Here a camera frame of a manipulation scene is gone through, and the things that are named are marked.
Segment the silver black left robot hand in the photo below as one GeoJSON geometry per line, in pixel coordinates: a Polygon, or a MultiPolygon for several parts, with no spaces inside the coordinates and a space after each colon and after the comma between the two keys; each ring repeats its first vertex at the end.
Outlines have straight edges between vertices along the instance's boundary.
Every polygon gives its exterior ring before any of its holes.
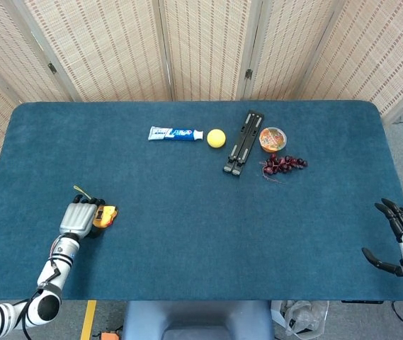
{"type": "Polygon", "coordinates": [[[77,194],[67,206],[59,226],[59,233],[75,234],[78,240],[85,237],[99,237],[102,231],[100,227],[94,225],[94,219],[98,208],[105,204],[103,199],[86,198],[83,194],[77,194]]]}

